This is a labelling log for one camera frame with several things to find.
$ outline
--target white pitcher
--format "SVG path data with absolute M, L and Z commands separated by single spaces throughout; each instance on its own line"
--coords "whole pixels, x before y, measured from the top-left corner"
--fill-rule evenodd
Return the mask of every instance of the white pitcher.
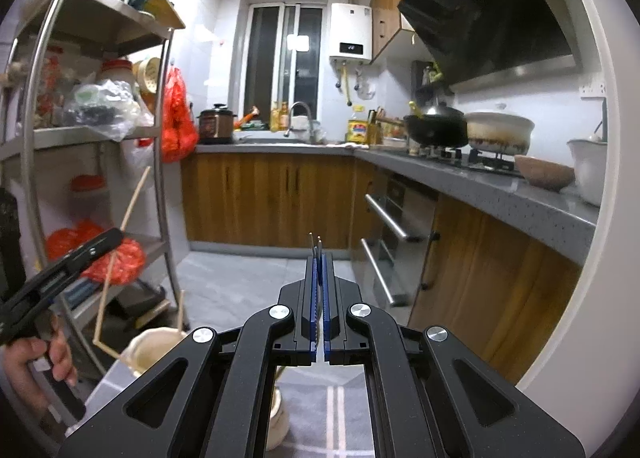
M 607 167 L 607 143 L 572 139 L 567 145 L 574 158 L 575 182 L 580 196 L 600 207 Z

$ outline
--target rice cooker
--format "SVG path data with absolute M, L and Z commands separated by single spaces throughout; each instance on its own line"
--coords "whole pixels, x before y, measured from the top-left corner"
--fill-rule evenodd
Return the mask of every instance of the rice cooker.
M 234 113 L 226 104 L 214 104 L 198 117 L 200 144 L 230 144 L 234 134 Z

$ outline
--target red lid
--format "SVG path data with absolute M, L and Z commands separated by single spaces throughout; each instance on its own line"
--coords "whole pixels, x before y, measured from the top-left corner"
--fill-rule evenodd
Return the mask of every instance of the red lid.
M 107 181 L 100 175 L 78 175 L 72 178 L 69 187 L 71 191 L 94 191 L 107 185 Z
M 129 60 L 105 61 L 100 67 L 100 72 L 104 72 L 105 70 L 112 70 L 113 68 L 126 68 L 127 70 L 132 70 L 133 64 Z

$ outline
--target oven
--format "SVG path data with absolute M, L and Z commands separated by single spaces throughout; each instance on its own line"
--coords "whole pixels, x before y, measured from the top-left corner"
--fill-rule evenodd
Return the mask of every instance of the oven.
M 367 261 L 362 298 L 406 325 L 434 236 L 437 194 L 394 175 L 383 196 L 366 194 L 365 200 L 382 227 L 360 240 Z

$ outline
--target kitchen sink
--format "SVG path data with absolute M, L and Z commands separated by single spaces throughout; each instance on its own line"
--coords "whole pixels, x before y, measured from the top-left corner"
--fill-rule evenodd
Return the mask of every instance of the kitchen sink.
M 272 145 L 272 144 L 295 144 L 295 145 L 299 145 L 299 144 L 308 144 L 305 143 L 304 141 L 300 140 L 300 139 L 296 139 L 296 138 L 291 138 L 291 139 L 281 139 L 281 138 L 276 138 L 276 139 L 268 139 L 268 138 L 256 138 L 256 137 L 251 137 L 251 138 L 240 138 L 240 139 L 236 139 L 236 144 L 262 144 L 262 145 Z

